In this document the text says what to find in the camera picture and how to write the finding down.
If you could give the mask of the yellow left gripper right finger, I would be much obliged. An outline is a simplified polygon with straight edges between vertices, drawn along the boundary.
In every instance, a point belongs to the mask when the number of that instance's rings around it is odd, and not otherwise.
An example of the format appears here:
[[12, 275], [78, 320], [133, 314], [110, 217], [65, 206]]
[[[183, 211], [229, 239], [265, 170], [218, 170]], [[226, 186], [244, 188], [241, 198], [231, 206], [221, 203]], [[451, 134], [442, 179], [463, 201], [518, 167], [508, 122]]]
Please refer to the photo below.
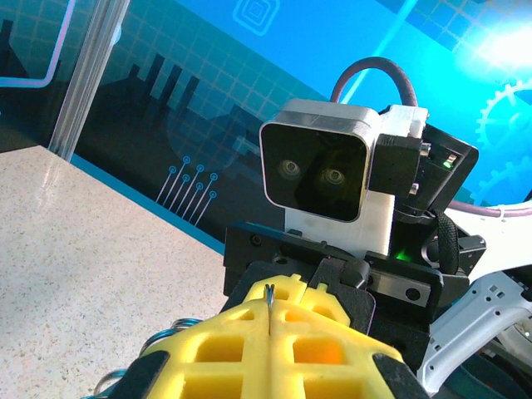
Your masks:
[[320, 313], [273, 307], [272, 398], [428, 398], [393, 347]]

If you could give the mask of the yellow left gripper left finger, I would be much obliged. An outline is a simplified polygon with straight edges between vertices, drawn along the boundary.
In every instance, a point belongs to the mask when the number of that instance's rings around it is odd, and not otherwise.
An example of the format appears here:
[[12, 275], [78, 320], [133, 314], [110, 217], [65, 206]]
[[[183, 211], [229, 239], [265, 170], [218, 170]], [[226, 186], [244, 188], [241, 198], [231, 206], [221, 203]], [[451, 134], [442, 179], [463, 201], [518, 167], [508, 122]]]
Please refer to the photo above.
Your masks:
[[108, 372], [96, 398], [268, 398], [271, 284], [208, 320], [182, 318], [143, 344], [126, 369]]

